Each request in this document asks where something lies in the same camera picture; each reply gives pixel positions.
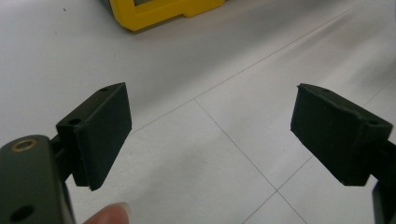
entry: yellow plastic case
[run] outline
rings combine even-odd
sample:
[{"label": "yellow plastic case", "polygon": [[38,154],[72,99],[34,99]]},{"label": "yellow plastic case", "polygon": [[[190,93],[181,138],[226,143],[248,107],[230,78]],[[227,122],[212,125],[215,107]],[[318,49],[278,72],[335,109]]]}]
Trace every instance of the yellow plastic case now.
[{"label": "yellow plastic case", "polygon": [[137,31],[178,15],[195,16],[220,7],[224,0],[151,0],[138,6],[134,0],[109,0],[109,3],[120,25]]}]

